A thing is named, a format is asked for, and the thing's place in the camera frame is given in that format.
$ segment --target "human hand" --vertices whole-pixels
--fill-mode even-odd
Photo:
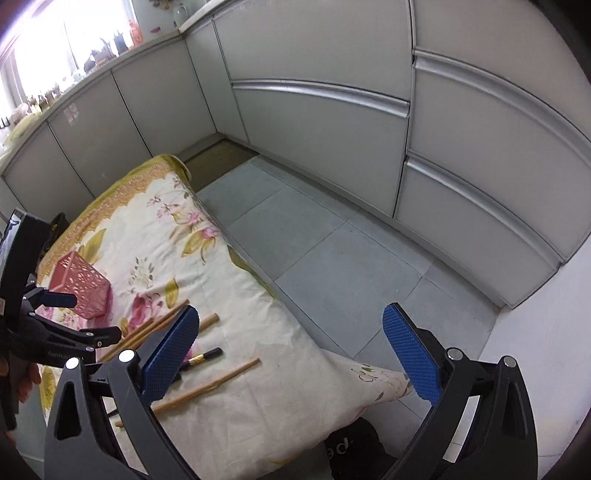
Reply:
[[[0,356],[0,377],[8,375],[8,361]],[[33,390],[33,384],[39,385],[41,383],[41,375],[39,374],[39,367],[37,364],[29,364],[27,367],[27,374],[23,376],[17,385],[18,401],[24,403]]]

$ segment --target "window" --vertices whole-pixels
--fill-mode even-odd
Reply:
[[[104,39],[117,55],[113,37],[122,33],[128,47],[129,0],[54,0],[27,22],[15,42],[15,60],[25,94],[44,93],[58,83],[62,90],[74,83],[91,51]]]

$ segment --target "silver screw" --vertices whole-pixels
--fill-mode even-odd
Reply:
[[[123,363],[131,362],[135,357],[135,352],[133,350],[123,350],[119,354],[119,361]]]
[[[447,351],[447,357],[450,360],[455,360],[457,362],[458,360],[461,360],[462,358],[464,358],[464,354],[462,353],[462,351],[459,348],[450,348]]]
[[[511,355],[504,356],[503,363],[509,368],[515,368],[517,366],[517,360],[515,360]]]
[[[66,362],[66,368],[69,370],[74,370],[78,364],[80,363],[80,360],[78,360],[78,357],[73,356],[72,358],[68,359],[68,361]]]

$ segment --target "tile floor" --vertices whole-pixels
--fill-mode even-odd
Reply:
[[[398,301],[445,347],[471,358],[482,351],[498,314],[492,303],[417,244],[316,183],[259,156],[199,197],[322,348],[402,370],[381,329],[384,307]],[[364,416],[398,456],[429,408],[412,394]],[[452,443],[448,459],[458,450]],[[318,446],[265,478],[331,476]]]

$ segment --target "blue textured pad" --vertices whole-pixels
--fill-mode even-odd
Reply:
[[[184,309],[142,369],[141,397],[145,405],[164,397],[198,333],[197,310]]]
[[[436,405],[443,394],[437,364],[395,305],[384,309],[382,324],[418,396]]]

